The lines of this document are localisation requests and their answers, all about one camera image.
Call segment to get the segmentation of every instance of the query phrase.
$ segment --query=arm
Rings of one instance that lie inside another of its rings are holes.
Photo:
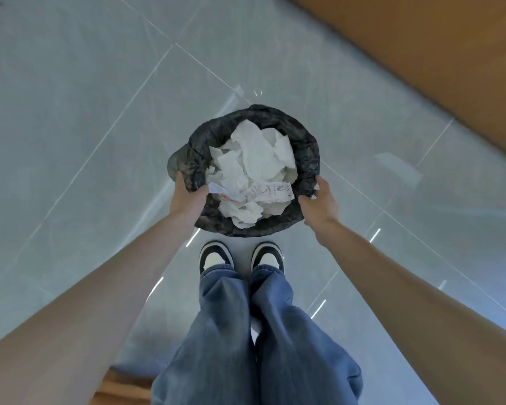
[[[207,193],[178,173],[167,217],[0,341],[0,403],[88,403]]]
[[[316,199],[299,198],[305,223],[437,401],[506,404],[506,331],[339,223],[328,183],[317,182]]]

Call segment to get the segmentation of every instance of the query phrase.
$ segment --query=bunched plastic bag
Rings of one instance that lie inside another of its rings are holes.
[[[187,189],[192,192],[205,184],[205,171],[212,159],[210,146],[220,147],[230,138],[236,126],[248,119],[260,129],[276,128],[290,140],[296,160],[298,178],[292,185],[295,198],[280,216],[259,220],[255,226],[240,229],[229,217],[223,217],[218,210],[219,201],[211,194],[195,226],[230,237],[267,236],[284,230],[303,220],[298,204],[298,196],[312,196],[315,191],[315,177],[320,170],[320,154],[317,140],[293,117],[276,108],[264,105],[251,105],[220,118],[209,120],[199,126],[189,138],[189,142],[178,149],[167,163],[167,171],[175,180],[176,172],[181,171]]]

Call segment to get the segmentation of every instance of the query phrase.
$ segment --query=pant leg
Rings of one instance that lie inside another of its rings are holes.
[[[292,305],[283,273],[260,265],[251,276],[251,313],[262,321],[256,342],[263,405],[357,404],[360,367],[309,316]]]
[[[169,366],[152,385],[154,405],[258,404],[249,290],[230,265],[206,270],[201,310]]]

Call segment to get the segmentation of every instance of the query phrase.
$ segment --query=tile floor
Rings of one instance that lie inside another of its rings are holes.
[[[250,103],[317,137],[345,224],[506,328],[506,158],[288,1],[1,0],[0,338],[163,216],[168,156]],[[217,237],[178,252],[117,367],[170,360]],[[362,366],[360,402],[435,403],[310,230],[270,238]],[[225,241],[243,269],[259,239]]]

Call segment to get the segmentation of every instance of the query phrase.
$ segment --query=paper waste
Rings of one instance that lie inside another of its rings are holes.
[[[230,140],[220,148],[210,147],[210,154],[209,191],[219,197],[219,211],[236,227],[253,227],[259,219],[279,216],[294,199],[294,152],[289,137],[278,130],[240,122]]]

